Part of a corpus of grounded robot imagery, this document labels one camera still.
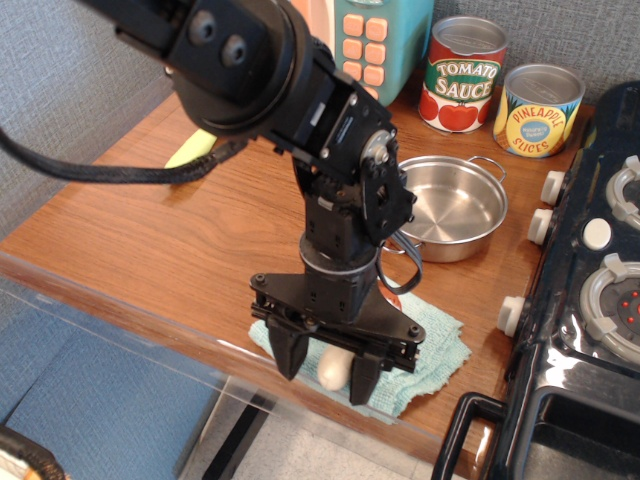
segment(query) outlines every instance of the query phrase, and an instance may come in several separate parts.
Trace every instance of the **pineapple illustration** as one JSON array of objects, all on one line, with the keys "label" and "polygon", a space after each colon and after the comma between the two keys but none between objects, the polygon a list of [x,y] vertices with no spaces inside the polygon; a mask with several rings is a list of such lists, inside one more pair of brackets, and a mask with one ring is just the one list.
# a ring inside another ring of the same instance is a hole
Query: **pineapple illustration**
[{"label": "pineapple illustration", "polygon": [[563,135],[558,139],[556,144],[549,150],[549,156],[555,155],[559,153],[564,148],[564,144],[569,138],[569,134],[571,133],[571,127],[573,127],[573,122],[576,120],[576,116],[578,115],[578,107],[580,106],[580,102],[573,103],[571,105],[567,105],[562,108],[562,113],[564,113],[564,118],[566,119],[566,124],[564,127]]},{"label": "pineapple illustration", "polygon": [[507,140],[507,123],[509,122],[509,116],[511,116],[511,112],[519,106],[520,103],[516,97],[509,95],[506,91],[503,93],[496,123],[493,126],[493,137],[496,142],[498,142],[498,145],[505,150],[509,149],[509,141]]}]

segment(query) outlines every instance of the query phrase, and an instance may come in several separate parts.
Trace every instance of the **can label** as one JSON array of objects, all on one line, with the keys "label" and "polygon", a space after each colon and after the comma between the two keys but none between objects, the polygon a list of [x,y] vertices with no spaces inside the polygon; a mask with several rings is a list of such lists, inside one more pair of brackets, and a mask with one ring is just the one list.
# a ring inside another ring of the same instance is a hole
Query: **can label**
[{"label": "can label", "polygon": [[460,58],[432,38],[420,100],[422,119],[449,132],[470,132],[483,125],[505,51]]},{"label": "can label", "polygon": [[580,100],[564,105],[528,103],[505,88],[493,138],[508,152],[531,158],[562,151],[578,114]]}]

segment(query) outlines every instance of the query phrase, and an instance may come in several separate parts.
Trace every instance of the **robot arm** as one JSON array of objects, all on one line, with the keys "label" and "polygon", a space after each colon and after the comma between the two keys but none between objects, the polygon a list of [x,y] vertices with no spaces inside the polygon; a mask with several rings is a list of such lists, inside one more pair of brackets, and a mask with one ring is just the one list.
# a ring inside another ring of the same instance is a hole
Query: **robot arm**
[{"label": "robot arm", "polygon": [[[397,166],[390,113],[335,68],[287,0],[80,1],[107,16],[122,40],[171,67],[186,113],[229,140],[227,156],[258,136],[293,155],[306,208],[305,274],[251,280],[253,315],[269,328],[281,373],[296,375],[310,337],[355,354],[354,404],[368,401],[381,370],[413,371],[424,331],[377,288],[380,247],[412,220],[415,201]],[[25,156],[3,136],[0,146]],[[65,178],[100,181],[87,172]]]}]

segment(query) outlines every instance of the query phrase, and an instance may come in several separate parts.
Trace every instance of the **oven door handle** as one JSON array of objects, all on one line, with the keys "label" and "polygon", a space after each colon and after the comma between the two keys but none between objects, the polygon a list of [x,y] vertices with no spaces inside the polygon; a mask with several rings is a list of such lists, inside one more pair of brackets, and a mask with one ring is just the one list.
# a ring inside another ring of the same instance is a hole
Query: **oven door handle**
[{"label": "oven door handle", "polygon": [[453,476],[453,470],[474,419],[481,418],[496,424],[493,440],[495,442],[499,435],[499,424],[504,420],[506,411],[507,406],[504,403],[481,393],[470,392],[460,397],[447,437],[433,467],[431,480],[448,480]]}]

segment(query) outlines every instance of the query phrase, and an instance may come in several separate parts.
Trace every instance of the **black cable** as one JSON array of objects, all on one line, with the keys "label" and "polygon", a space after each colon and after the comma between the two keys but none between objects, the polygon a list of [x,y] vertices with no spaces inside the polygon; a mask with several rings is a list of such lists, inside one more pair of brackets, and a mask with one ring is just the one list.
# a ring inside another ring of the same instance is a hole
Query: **black cable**
[{"label": "black cable", "polygon": [[411,277],[404,285],[400,285],[398,287],[390,285],[387,281],[387,277],[382,271],[382,251],[380,251],[380,253],[378,254],[378,258],[376,259],[376,269],[378,271],[378,277],[380,278],[380,281],[385,287],[389,289],[391,293],[394,293],[396,295],[404,295],[405,293],[408,293],[416,288],[422,280],[422,255],[420,254],[420,250],[418,250],[418,247],[413,244],[411,239],[409,239],[400,230],[391,235],[391,238],[398,244],[400,248],[404,250],[408,257],[413,261],[413,263],[415,263],[417,271],[413,275],[413,277]]},{"label": "black cable", "polygon": [[49,450],[4,425],[0,425],[0,452],[26,462],[43,480],[66,479],[64,470]]},{"label": "black cable", "polygon": [[0,128],[0,148],[22,164],[54,178],[85,183],[180,184],[193,182],[238,154],[247,146],[247,143],[247,140],[227,142],[207,155],[175,168],[78,165],[48,158],[29,150],[14,142]]}]

